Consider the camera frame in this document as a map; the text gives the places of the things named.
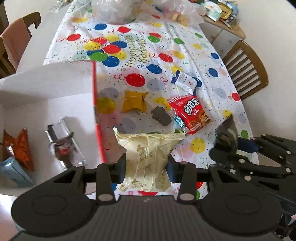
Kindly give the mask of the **cream snack bag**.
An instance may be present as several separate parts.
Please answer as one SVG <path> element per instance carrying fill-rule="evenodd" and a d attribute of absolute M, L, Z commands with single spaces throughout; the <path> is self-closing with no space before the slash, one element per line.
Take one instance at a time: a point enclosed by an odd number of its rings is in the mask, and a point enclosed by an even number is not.
<path fill-rule="evenodd" d="M 168 156 L 180 141 L 183 132 L 120 133 L 113 128 L 117 142 L 126 149 L 125 178 L 117 185 L 120 192 L 135 189 L 144 192 L 165 192 L 170 189 L 166 165 Z"/>

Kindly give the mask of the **tissue box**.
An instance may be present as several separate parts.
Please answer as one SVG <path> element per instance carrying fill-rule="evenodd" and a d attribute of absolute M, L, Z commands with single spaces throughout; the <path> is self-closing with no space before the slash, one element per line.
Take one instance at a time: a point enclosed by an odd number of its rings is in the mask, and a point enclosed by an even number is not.
<path fill-rule="evenodd" d="M 218 21 L 222 15 L 222 9 L 213 1 L 204 1 L 204 8 L 207 11 L 206 15 L 213 21 Z"/>

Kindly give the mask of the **yellow snack packet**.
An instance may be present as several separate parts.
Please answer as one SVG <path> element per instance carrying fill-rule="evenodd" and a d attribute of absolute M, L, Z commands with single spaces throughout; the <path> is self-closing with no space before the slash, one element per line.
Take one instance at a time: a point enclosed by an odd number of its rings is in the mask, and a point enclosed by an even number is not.
<path fill-rule="evenodd" d="M 128 111 L 140 111 L 145 113 L 147 111 L 147 104 L 145 102 L 145 97 L 148 92 L 135 92 L 126 90 L 125 99 L 121 111 L 126 113 Z"/>

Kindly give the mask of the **red lion snack bag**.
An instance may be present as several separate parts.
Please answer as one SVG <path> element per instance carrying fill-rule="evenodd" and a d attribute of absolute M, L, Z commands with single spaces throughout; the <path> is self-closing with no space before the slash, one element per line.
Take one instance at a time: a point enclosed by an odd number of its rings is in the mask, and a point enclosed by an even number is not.
<path fill-rule="evenodd" d="M 196 96 L 189 94 L 178 96 L 168 99 L 167 103 L 173 109 L 175 115 L 184 121 L 186 127 L 183 130 L 188 135 L 195 134 L 211 122 Z"/>

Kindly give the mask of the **black and white snack packet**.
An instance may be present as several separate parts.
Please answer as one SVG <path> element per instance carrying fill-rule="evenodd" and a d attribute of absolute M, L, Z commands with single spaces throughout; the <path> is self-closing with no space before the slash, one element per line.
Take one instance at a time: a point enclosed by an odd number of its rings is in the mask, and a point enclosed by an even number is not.
<path fill-rule="evenodd" d="M 50 134 L 50 147 L 54 151 L 55 157 L 60 161 L 65 170 L 74 166 L 73 136 L 74 132 L 69 133 L 69 135 L 63 138 L 57 138 L 56 135 Z"/>

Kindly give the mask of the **silver foil snack packet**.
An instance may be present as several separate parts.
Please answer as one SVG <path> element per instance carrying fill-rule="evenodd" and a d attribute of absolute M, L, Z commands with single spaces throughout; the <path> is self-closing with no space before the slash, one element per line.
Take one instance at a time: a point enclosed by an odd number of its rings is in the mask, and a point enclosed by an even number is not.
<path fill-rule="evenodd" d="M 45 133 L 50 142 L 51 153 L 64 170 L 87 166 L 86 159 L 74 139 L 74 132 L 69 130 L 63 117 L 60 116 L 55 124 L 47 125 Z"/>

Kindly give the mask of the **large clear plastic bag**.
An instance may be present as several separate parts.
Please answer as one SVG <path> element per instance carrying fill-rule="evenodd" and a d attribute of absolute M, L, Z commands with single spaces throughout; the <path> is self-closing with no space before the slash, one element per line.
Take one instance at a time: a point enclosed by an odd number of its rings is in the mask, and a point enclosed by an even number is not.
<path fill-rule="evenodd" d="M 109 24 L 129 24 L 136 20 L 143 2 L 141 0 L 92 0 L 92 15 L 95 20 Z"/>

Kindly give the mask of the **white and blue snack packet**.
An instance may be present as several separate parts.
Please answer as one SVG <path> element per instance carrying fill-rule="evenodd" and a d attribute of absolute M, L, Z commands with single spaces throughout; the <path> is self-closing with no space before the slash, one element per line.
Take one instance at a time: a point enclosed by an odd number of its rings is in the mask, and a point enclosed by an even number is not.
<path fill-rule="evenodd" d="M 172 84 L 177 85 L 181 89 L 185 90 L 190 95 L 195 94 L 195 89 L 197 87 L 197 80 L 193 77 L 185 74 L 184 72 L 177 70 L 175 77 L 171 80 Z"/>

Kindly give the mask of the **brown foil Oreo packet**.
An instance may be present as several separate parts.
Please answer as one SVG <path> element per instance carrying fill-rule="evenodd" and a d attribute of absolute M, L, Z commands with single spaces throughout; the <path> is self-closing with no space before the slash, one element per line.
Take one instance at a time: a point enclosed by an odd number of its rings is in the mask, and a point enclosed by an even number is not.
<path fill-rule="evenodd" d="M 1 146 L 3 149 L 3 161 L 9 157 L 13 157 L 22 167 L 31 172 L 35 170 L 29 145 L 28 130 L 26 128 L 22 129 L 16 138 L 4 130 Z"/>

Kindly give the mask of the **clear bag with cookies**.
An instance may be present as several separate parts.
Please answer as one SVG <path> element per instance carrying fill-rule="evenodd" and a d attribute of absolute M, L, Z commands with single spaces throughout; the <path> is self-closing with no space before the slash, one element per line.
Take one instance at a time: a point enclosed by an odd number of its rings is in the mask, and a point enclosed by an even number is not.
<path fill-rule="evenodd" d="M 165 18 L 177 22 L 185 27 L 194 27 L 204 23 L 202 16 L 206 10 L 191 1 L 152 1 L 152 4 L 161 10 Z"/>

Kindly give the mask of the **black foil snack packet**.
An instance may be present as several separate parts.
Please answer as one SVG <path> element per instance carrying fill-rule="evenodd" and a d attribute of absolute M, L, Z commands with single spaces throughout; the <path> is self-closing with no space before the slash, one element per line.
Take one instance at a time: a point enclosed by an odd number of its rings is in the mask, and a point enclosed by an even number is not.
<path fill-rule="evenodd" d="M 236 152 L 238 148 L 238 132 L 232 114 L 217 127 L 215 133 L 214 147 L 216 149 L 227 153 Z"/>

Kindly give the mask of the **white sideboard with wooden top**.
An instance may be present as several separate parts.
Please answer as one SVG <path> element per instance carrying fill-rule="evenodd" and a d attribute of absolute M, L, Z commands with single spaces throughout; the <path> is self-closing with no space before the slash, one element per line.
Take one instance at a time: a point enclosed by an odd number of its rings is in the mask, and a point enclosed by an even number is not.
<path fill-rule="evenodd" d="M 221 58 L 224 58 L 239 40 L 246 38 L 245 32 L 239 25 L 233 30 L 222 21 L 215 22 L 208 16 L 202 16 L 202 18 L 204 23 L 199 26 Z"/>

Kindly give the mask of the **wooden slatted chair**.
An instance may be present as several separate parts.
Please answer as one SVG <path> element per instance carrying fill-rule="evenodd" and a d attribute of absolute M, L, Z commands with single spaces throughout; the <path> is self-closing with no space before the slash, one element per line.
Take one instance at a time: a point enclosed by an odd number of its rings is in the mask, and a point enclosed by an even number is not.
<path fill-rule="evenodd" d="M 223 58 L 223 62 L 240 99 L 244 100 L 267 87 L 267 71 L 255 51 L 239 40 Z"/>

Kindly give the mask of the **small dark grey snack packet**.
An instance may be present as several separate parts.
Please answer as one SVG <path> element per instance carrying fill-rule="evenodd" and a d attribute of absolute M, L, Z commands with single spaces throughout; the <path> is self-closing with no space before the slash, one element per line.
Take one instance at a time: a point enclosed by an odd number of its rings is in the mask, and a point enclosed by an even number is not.
<path fill-rule="evenodd" d="M 169 126 L 171 124 L 171 116 L 164 108 L 156 106 L 152 111 L 152 118 L 158 121 L 162 126 Z"/>

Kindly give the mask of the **light blue snack packet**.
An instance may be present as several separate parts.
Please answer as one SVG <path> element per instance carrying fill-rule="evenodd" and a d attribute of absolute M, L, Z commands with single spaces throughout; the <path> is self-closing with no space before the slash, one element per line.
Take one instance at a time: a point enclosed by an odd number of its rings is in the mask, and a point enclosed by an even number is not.
<path fill-rule="evenodd" d="M 13 157 L 9 157 L 5 161 L 1 162 L 1 173 L 10 178 L 20 187 L 31 187 L 34 185 L 32 179 Z"/>

